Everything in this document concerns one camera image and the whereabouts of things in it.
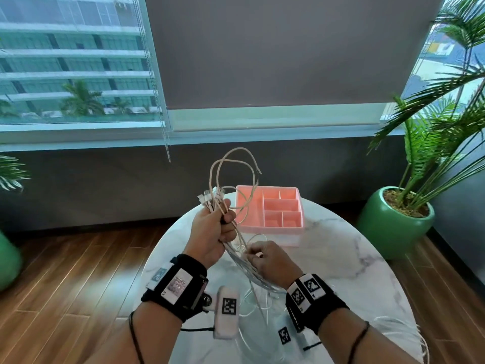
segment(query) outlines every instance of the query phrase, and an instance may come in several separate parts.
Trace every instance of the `round table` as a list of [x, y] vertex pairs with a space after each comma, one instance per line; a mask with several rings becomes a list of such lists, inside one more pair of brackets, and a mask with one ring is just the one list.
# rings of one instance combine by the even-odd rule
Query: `round table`
[[[226, 197], [234, 204], [235, 193], [227, 194]], [[192, 220], [201, 207], [193, 208], [177, 220], [154, 248], [143, 269], [134, 309], [139, 305], [152, 274], [163, 263], [183, 251], [189, 239]], [[328, 209], [303, 198], [302, 207], [305, 213], [305, 232], [297, 236], [300, 238], [300, 246], [285, 248], [294, 262], [303, 271], [317, 273], [322, 277], [361, 318], [372, 322], [376, 317], [388, 316], [415, 327], [414, 316], [401, 285], [372, 244], [352, 225]], [[220, 286], [226, 285], [238, 289], [242, 296], [249, 287], [246, 277], [227, 253], [209, 269], [208, 279], [206, 291], [210, 292], [217, 292]], [[201, 313], [189, 319], [184, 327], [211, 327], [213, 320], [212, 312]], [[313, 342], [318, 340], [315, 335], [313, 337]], [[422, 362], [421, 345], [417, 341], [402, 335], [390, 338]], [[241, 355], [234, 341], [214, 340], [211, 332], [181, 332], [170, 362], [252, 362]], [[322, 345], [310, 351], [312, 355], [300, 362], [332, 363]]]

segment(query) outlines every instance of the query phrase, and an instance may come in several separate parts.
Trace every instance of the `gray wall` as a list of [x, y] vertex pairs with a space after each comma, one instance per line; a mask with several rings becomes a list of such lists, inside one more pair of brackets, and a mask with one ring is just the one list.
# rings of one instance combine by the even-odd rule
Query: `gray wall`
[[[402, 137], [367, 153], [370, 138], [10, 153], [32, 171], [21, 194], [0, 192], [6, 232], [180, 216], [209, 187], [212, 163], [236, 147], [252, 151], [261, 185], [296, 186], [319, 203], [361, 200], [396, 184], [405, 166]], [[243, 165], [227, 164], [223, 185], [251, 183]]]
[[389, 102], [443, 0], [146, 0], [169, 109]]
[[[485, 148], [477, 149], [466, 164], [483, 155], [485, 155]], [[432, 201], [436, 211], [436, 230], [483, 283], [485, 283], [484, 184], [485, 171], [482, 171], [446, 190]]]

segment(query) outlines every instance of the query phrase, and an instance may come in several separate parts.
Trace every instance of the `person's left hand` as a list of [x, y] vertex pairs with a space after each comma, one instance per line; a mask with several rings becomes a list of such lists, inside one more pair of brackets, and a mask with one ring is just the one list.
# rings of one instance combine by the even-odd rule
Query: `person's left hand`
[[[231, 205], [231, 201], [224, 199], [227, 208]], [[192, 229], [190, 231], [189, 242], [185, 246], [184, 254], [191, 256], [209, 269], [212, 267], [224, 254], [225, 248], [222, 243], [228, 243], [236, 238], [235, 227], [231, 223], [236, 214], [229, 210], [224, 215], [226, 225], [221, 224], [222, 212], [217, 209], [210, 213], [207, 207], [204, 207], [192, 222]]]

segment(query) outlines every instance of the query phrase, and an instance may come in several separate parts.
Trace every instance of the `green planter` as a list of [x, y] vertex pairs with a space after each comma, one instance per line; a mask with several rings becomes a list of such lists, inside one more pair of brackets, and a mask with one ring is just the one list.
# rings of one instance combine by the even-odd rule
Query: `green planter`
[[415, 244], [433, 226], [434, 209], [428, 203], [430, 214], [425, 218], [406, 216], [393, 209], [384, 200], [382, 193], [386, 186], [371, 195], [357, 221], [357, 230], [369, 240], [384, 259], [404, 257]]
[[0, 231], [0, 291], [15, 280], [21, 268], [20, 251]]

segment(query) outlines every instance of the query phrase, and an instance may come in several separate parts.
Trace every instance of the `black baseboard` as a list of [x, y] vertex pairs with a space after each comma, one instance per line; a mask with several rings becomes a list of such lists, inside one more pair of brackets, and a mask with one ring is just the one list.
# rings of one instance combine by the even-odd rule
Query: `black baseboard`
[[85, 233], [85, 232], [105, 232], [105, 231], [136, 229], [139, 227], [141, 228], [141, 227], [154, 227], [154, 226], [169, 227], [178, 219], [179, 217], [156, 218], [152, 220], [113, 222], [108, 224], [70, 226], [70, 227], [62, 227], [62, 228], [59, 227], [57, 229], [11, 232], [11, 233], [7, 233], [6, 236], [12, 242], [17, 243], [25, 240], [30, 240], [30, 239], [75, 235], [75, 234]]
[[460, 258], [460, 256], [453, 250], [453, 248], [446, 242], [434, 227], [432, 227], [428, 233], [428, 238], [443, 254], [446, 260], [452, 265], [452, 267], [458, 272], [463, 280], [473, 289], [478, 296], [485, 301], [485, 285], [474, 274], [474, 272], [467, 266], [467, 264]]

